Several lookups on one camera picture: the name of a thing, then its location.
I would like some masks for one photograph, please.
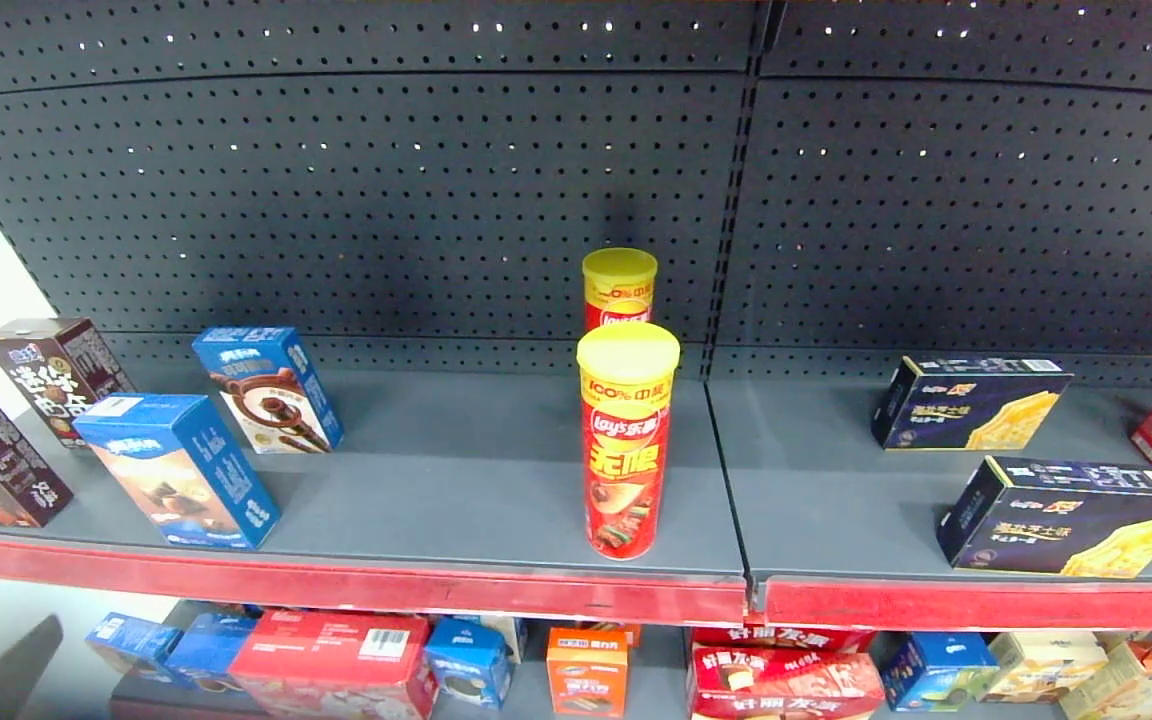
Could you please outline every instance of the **blue snack box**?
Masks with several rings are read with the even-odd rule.
[[[425,660],[439,687],[457,700],[499,708],[509,692],[513,664],[505,637],[492,628],[440,620],[425,644]]]
[[[177,628],[111,612],[88,632],[86,643],[120,674],[134,673],[159,683],[187,684],[165,665],[179,639]]]
[[[956,712],[986,689],[998,664],[977,632],[910,632],[882,667],[897,712]]]
[[[180,637],[166,666],[181,679],[191,680],[202,691],[241,694],[242,687],[229,676],[229,664],[256,623],[252,617],[204,612]]]
[[[253,450],[312,454],[340,445],[340,420],[296,328],[210,328],[194,351]]]
[[[74,427],[166,541],[255,548],[279,511],[204,395],[114,393]]]

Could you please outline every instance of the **red snack box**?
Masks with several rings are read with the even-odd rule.
[[[793,647],[831,652],[865,652],[878,630],[823,630],[787,626],[692,628],[691,642],[721,647]]]
[[[418,617],[270,611],[229,674],[274,717],[426,720],[438,680]]]
[[[841,720],[882,705],[882,681],[865,653],[781,647],[691,647],[691,712],[702,717]]]

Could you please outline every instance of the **metal shelf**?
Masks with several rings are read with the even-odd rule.
[[[192,363],[129,365],[206,392]],[[326,370],[325,456],[253,456],[285,515],[259,552],[168,546],[93,456],[20,426],[74,488],[43,530],[0,530],[0,578],[234,602],[736,624],[746,583],[699,382],[680,381],[659,538],[602,559],[581,515],[575,378]]]
[[[933,528],[979,452],[884,452],[871,381],[708,384],[756,606],[771,623],[1152,629],[1152,566],[1078,582],[954,570]],[[1152,389],[1070,388],[1015,455],[1137,462]]]

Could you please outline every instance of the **yellow wafer image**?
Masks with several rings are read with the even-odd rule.
[[[972,430],[967,450],[1020,450],[1060,400],[1055,392],[1036,392],[1002,406],[988,423]]]

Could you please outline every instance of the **oreo box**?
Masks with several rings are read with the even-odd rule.
[[[205,395],[115,393],[74,420],[166,541],[259,547],[279,511]]]
[[[477,623],[440,620],[425,644],[438,684],[456,700],[499,708],[509,692],[513,665],[505,637]]]
[[[296,328],[211,328],[194,341],[256,452],[332,452],[342,429]]]
[[[888,450],[1021,450],[1071,379],[1051,359],[907,355],[870,429]]]

